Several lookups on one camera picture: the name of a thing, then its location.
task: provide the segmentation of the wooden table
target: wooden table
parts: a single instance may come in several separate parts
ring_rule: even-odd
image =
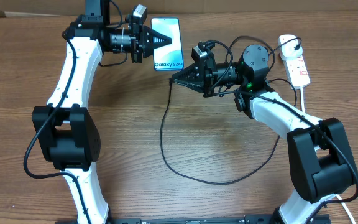
[[[276,46],[279,35],[302,37],[312,81],[305,89],[306,110],[344,123],[358,167],[358,11],[177,17],[185,65],[192,63],[191,48],[200,40],[229,44],[238,35],[253,35]],[[22,167],[25,149],[34,135],[32,109],[45,105],[56,87],[66,51],[60,33],[73,19],[0,19],[0,223],[53,223],[76,218],[63,178],[31,179]],[[252,43],[242,41],[234,47],[235,61]],[[223,61],[224,49],[216,47],[214,52],[217,61]],[[106,54],[103,63],[122,58]],[[285,141],[280,141],[263,169],[233,185],[206,185],[168,170],[158,136],[170,73],[155,72],[152,60],[98,68],[94,78],[89,110],[101,135],[98,175],[113,216],[191,218],[272,213],[293,190]],[[268,78],[285,77],[278,58]],[[277,82],[273,87],[284,99],[293,101],[286,83]],[[163,142],[169,163],[179,172],[211,181],[235,179],[268,158],[275,138],[268,127],[238,113],[233,96],[205,99],[173,86]],[[52,163],[42,157],[38,143],[29,167],[36,174],[55,172]],[[343,197],[353,192],[351,187]],[[358,199],[348,206],[358,222]],[[331,215],[333,223],[349,223],[340,205],[330,205],[323,212]]]

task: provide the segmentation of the power strip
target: power strip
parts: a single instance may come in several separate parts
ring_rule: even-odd
[[[278,39],[278,44],[281,45],[293,38],[295,38],[295,36],[291,34],[281,35]],[[301,46],[298,50],[295,50],[296,45],[298,45],[298,40],[293,40],[281,46],[280,56],[284,62],[288,81],[298,90],[310,84],[310,77],[302,56],[303,48]]]

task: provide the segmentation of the brown wall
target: brown wall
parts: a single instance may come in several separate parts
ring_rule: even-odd
[[[50,14],[75,16],[83,13],[85,0],[0,0],[0,15]],[[124,14],[136,4],[149,14],[248,12],[248,11],[335,11],[358,10],[358,0],[115,0]],[[111,14],[117,12],[111,8]]]

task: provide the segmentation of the smartphone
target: smartphone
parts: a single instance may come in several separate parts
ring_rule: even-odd
[[[180,26],[177,18],[153,18],[152,29],[172,38],[172,44],[154,49],[154,69],[182,70],[183,52],[181,49]]]

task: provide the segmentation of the robotic arm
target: robotic arm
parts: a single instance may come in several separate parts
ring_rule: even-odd
[[[109,26],[109,1],[86,0],[85,13],[65,31],[65,37],[75,49],[74,74],[71,77],[74,52],[67,43],[67,56],[58,85],[47,106],[34,108],[32,121],[35,130],[40,132],[39,143],[44,158],[53,162],[54,167],[60,172],[77,177],[82,196],[73,179],[64,176],[77,208],[76,222],[100,224],[110,223],[111,216],[96,173],[96,161],[101,146],[100,135],[88,112],[94,73],[105,52],[128,52],[131,54],[132,62],[141,63],[143,58],[153,54],[153,49],[171,44],[172,40],[143,25],[147,17],[147,8],[142,5],[136,6],[126,17],[128,29]],[[61,107],[58,107],[67,83],[70,83],[69,89]],[[41,129],[56,107],[54,117]],[[63,123],[69,123],[71,130],[56,129],[56,126]]]
[[[287,140],[290,173],[295,190],[281,207],[277,208],[270,223],[305,223],[317,207],[343,193],[358,178],[356,164],[342,123],[336,118],[322,120],[285,102],[269,87],[269,53],[261,45],[246,47],[238,62],[216,64],[211,49],[213,41],[200,42],[193,48],[194,64],[172,75],[174,83],[188,87],[204,97],[235,94],[238,111],[260,121]],[[214,93],[215,87],[239,85],[237,91]],[[356,177],[344,158],[331,148],[325,138],[297,114],[317,126],[341,149]],[[329,155],[318,158],[315,150],[329,149]],[[315,223],[327,223],[329,218],[315,218]]]

